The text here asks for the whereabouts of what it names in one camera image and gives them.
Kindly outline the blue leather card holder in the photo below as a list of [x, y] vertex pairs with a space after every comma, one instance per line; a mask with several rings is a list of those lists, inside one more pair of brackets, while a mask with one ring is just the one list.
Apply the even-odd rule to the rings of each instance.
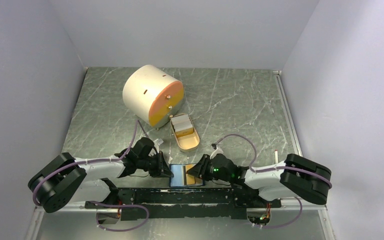
[[188, 164], [170, 164], [170, 170], [174, 174], [173, 177], [169, 179], [169, 187], [170, 188], [189, 188], [189, 187], [202, 187], [205, 185], [205, 182], [203, 181], [203, 185], [201, 186], [186, 186], [184, 181], [184, 175], [185, 175], [185, 165]]

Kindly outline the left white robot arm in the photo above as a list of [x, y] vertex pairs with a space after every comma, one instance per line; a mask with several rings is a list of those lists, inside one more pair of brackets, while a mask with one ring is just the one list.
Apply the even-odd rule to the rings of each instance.
[[34, 175], [27, 187], [34, 203], [47, 213], [77, 202], [112, 208], [124, 202], [111, 179], [129, 177], [136, 170], [143, 170], [152, 178], [174, 176], [156, 141], [142, 137], [105, 158], [75, 158], [68, 152], [61, 153]]

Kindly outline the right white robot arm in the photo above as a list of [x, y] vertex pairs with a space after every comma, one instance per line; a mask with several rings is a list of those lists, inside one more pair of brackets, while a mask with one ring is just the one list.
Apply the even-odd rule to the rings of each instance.
[[214, 157], [205, 154], [186, 174], [203, 181], [229, 183], [239, 207], [262, 207], [278, 199], [295, 197], [325, 205], [332, 188], [329, 168], [293, 153], [284, 161], [256, 168], [236, 165], [221, 153]]

